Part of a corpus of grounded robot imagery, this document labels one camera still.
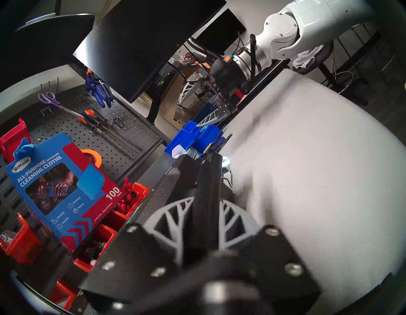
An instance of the red wire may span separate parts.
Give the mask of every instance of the red wire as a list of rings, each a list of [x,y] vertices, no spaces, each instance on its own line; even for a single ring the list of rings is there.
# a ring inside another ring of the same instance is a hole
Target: red wire
[[[196,62],[196,61],[193,59],[193,57],[192,57],[191,55],[186,55],[185,58],[183,58],[183,60],[185,60],[185,59],[188,58],[188,57],[189,57],[190,59],[192,59],[192,61],[194,62],[194,64],[197,65],[197,68],[199,69],[199,68],[200,68],[200,67],[199,67],[199,63]]]

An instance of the white table surface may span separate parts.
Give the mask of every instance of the white table surface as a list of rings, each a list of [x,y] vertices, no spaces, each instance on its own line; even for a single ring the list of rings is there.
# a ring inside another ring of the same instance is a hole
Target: white table surface
[[[284,70],[227,127],[238,205],[274,223],[332,314],[405,258],[406,148],[344,97]]]

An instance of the orange tape roll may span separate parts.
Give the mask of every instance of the orange tape roll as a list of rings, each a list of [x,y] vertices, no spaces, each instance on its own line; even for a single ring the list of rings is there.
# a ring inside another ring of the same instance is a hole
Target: orange tape roll
[[[98,167],[102,166],[102,157],[95,150],[81,149],[81,151]]]

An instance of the black chair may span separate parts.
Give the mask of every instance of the black chair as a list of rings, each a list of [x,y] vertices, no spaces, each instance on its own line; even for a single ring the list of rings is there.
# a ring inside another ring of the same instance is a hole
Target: black chair
[[[362,100],[358,96],[356,96],[353,93],[350,93],[348,91],[348,87],[352,83],[352,80],[354,77],[352,77],[351,81],[348,82],[347,84],[341,84],[337,81],[336,76],[334,74],[332,74],[330,72],[330,70],[326,67],[326,65],[324,64],[324,62],[327,60],[327,58],[330,57],[331,54],[333,53],[333,49],[334,49],[333,41],[326,43],[324,45],[324,47],[315,55],[315,61],[308,69],[305,69],[305,68],[296,69],[295,67],[293,67],[293,71],[305,75],[305,74],[308,74],[309,72],[313,71],[314,69],[319,68],[320,71],[322,72],[322,74],[324,74],[324,76],[326,77],[326,79],[328,81],[327,86],[328,86],[328,83],[330,83],[330,88],[334,92],[341,94],[345,98],[351,100],[352,102],[354,102],[358,105],[362,105],[362,106],[368,105],[368,102],[366,100]]]

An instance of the gray cloth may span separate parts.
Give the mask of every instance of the gray cloth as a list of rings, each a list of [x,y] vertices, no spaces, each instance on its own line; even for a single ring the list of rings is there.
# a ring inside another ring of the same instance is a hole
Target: gray cloth
[[[315,47],[313,49],[310,50],[306,50],[304,52],[301,52],[300,54],[298,54],[298,57],[293,60],[293,66],[296,69],[299,68],[304,68],[304,69],[309,69],[310,66],[314,63],[315,61],[315,55],[317,55],[324,47],[323,45],[320,45],[318,47]]]

